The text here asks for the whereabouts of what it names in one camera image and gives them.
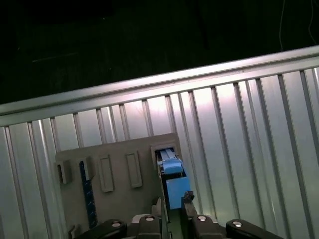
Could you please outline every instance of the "blue strip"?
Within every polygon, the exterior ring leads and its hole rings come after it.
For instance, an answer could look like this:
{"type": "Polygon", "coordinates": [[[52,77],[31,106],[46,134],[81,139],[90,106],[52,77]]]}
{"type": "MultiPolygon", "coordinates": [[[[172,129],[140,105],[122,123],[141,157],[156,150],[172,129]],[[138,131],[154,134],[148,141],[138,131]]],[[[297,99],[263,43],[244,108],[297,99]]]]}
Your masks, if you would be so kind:
{"type": "Polygon", "coordinates": [[[92,229],[97,225],[98,220],[96,216],[96,208],[94,203],[91,180],[86,180],[85,178],[85,169],[83,162],[80,162],[80,172],[82,179],[83,194],[85,199],[86,213],[89,221],[89,228],[92,229]]]}
{"type": "Polygon", "coordinates": [[[160,153],[161,159],[163,161],[168,160],[168,159],[177,159],[175,152],[170,148],[163,149],[159,153],[160,153]]]}
{"type": "Polygon", "coordinates": [[[169,208],[181,208],[181,198],[185,192],[190,191],[189,179],[187,177],[173,178],[166,181],[169,208]]]}

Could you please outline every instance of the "corrugated metal wall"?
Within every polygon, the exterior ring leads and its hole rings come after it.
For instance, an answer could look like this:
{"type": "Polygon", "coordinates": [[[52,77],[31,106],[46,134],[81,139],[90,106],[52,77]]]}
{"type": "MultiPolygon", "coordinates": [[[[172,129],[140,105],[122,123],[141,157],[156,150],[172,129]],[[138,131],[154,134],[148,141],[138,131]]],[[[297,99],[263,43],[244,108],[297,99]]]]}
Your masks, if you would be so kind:
{"type": "Polygon", "coordinates": [[[57,151],[177,132],[195,206],[319,239],[319,68],[0,127],[6,239],[66,232],[57,151]]]}

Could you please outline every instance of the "cable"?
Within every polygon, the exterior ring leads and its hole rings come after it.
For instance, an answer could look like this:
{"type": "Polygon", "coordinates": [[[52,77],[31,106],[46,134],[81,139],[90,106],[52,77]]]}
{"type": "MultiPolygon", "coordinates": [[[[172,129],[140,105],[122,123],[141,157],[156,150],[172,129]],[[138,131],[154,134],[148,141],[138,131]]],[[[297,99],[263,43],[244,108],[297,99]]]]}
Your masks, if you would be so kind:
{"type": "Polygon", "coordinates": [[[280,42],[281,51],[284,50],[283,42],[281,41],[281,28],[282,28],[282,25],[283,25],[283,16],[284,16],[284,10],[285,10],[285,3],[286,3],[286,0],[283,0],[283,9],[281,10],[280,25],[279,25],[279,42],[280,42]]]}
{"type": "Polygon", "coordinates": [[[309,26],[308,26],[308,32],[309,32],[309,35],[310,35],[311,39],[313,40],[314,44],[317,45],[317,42],[314,39],[314,37],[313,37],[313,35],[311,33],[311,30],[310,30],[311,25],[313,23],[313,19],[314,19],[314,3],[313,3],[313,0],[310,0],[310,2],[311,2],[311,19],[310,19],[310,23],[309,23],[309,26]]]}

